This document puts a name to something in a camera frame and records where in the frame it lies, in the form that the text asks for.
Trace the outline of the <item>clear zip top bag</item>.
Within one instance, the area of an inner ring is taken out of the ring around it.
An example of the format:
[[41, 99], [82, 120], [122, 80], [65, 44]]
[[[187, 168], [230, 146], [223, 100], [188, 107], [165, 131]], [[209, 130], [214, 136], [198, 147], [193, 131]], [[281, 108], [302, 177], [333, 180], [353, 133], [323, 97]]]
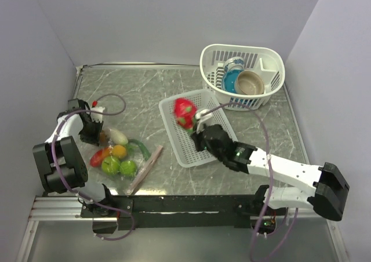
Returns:
[[[112, 149], [112, 147], [115, 146], [115, 145], [117, 145], [117, 144], [114, 144], [111, 140], [109, 140], [107, 138], [107, 142], [105, 144], [99, 144], [98, 145], [98, 147], [99, 147], [98, 150], [103, 149], [103, 148], [107, 148], [107, 147]], [[149, 160], [145, 161], [140, 151], [136, 150], [133, 154], [129, 154], [128, 149], [127, 149], [127, 153], [128, 153], [127, 156], [124, 159], [119, 159], [119, 160], [120, 160], [120, 162], [131, 160], [131, 161], [134, 161], [136, 163], [136, 165], [137, 165], [136, 176], [132, 177], [132, 178], [124, 177], [123, 175], [121, 175], [120, 172], [118, 172], [118, 174], [113, 175], [113, 176], [107, 175], [102, 171], [101, 166], [98, 167], [97, 169], [99, 169], [103, 174], [105, 174], [107, 177], [109, 177], [113, 181], [129, 181], [130, 184], [127, 185], [122, 190], [121, 193], [125, 194], [125, 195], [133, 195], [139, 189], [140, 184], [143, 182], [145, 177], [149, 174], [149, 172], [152, 169], [152, 167], [154, 166], [155, 162], [158, 160], [159, 156], [162, 154], [162, 150], [163, 150], [163, 147], [161, 145], [158, 146], [154, 152], [150, 152], [151, 156], [150, 156]]]

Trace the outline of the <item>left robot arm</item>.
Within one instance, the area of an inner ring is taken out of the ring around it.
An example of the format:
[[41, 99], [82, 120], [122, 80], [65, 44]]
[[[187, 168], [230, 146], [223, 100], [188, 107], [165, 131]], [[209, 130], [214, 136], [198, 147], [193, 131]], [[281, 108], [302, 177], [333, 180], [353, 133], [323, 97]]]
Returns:
[[68, 109], [58, 114], [52, 135], [32, 149], [41, 184], [46, 193], [73, 192], [83, 207], [101, 217], [110, 216], [115, 202], [109, 189], [88, 178], [88, 170], [76, 141], [99, 145], [104, 107], [89, 106], [80, 99], [68, 101]]

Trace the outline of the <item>red fake dragon fruit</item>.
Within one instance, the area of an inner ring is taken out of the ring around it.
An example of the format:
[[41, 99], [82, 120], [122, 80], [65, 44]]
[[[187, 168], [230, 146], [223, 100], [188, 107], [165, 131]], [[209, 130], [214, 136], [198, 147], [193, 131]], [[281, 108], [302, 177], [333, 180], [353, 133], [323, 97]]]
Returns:
[[197, 107], [191, 100], [181, 97], [174, 101], [173, 114], [176, 122], [188, 133], [194, 130], [196, 113]]

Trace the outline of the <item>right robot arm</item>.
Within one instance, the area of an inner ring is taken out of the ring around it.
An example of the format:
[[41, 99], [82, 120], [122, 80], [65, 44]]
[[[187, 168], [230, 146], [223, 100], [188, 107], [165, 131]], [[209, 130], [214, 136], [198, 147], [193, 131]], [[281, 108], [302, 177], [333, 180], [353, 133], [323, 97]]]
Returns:
[[342, 220], [350, 186], [335, 164], [307, 165], [268, 155], [261, 148], [234, 141], [218, 124], [193, 131], [191, 138], [197, 151], [207, 150], [230, 170], [272, 177], [287, 184], [286, 188], [267, 188], [264, 195], [257, 197], [253, 201], [257, 213], [303, 208], [327, 220]]

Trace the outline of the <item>green fake leafy vegetable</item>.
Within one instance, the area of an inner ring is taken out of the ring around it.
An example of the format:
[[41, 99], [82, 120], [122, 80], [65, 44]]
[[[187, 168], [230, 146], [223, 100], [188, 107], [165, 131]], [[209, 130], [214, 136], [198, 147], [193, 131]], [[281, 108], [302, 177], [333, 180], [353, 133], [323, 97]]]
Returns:
[[133, 154], [136, 150], [140, 151], [145, 161], [149, 160], [151, 156], [148, 148], [141, 141], [136, 139], [129, 139], [126, 148], [129, 154]]

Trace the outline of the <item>orange fake fruit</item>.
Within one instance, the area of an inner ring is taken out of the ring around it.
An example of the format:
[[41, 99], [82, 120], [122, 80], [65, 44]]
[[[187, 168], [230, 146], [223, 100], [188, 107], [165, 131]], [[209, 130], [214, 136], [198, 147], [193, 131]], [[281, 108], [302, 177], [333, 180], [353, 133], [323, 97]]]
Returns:
[[115, 145], [111, 149], [111, 155], [118, 159], [124, 159], [127, 154], [128, 153], [126, 147], [122, 145]]

